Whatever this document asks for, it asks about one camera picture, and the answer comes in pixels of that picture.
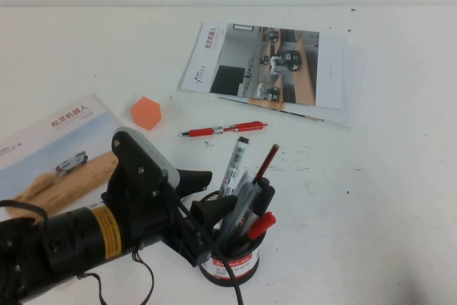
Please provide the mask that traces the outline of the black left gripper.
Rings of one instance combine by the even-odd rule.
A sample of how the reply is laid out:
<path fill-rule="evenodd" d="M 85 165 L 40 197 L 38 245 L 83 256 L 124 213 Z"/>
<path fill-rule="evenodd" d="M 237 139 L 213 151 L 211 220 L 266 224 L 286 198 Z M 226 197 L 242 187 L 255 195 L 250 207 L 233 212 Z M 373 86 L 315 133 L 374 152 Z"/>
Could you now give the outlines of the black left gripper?
<path fill-rule="evenodd" d="M 181 199 L 205 191 L 212 180 L 211 171 L 178 169 L 179 184 L 157 176 L 113 175 L 102 199 L 114 214 L 121 230 L 122 249 L 150 246 L 162 241 L 192 266 L 208 261 L 211 247 L 189 216 L 179 208 Z M 193 201 L 191 215 L 203 228 L 214 228 L 236 207 L 237 196 Z"/>

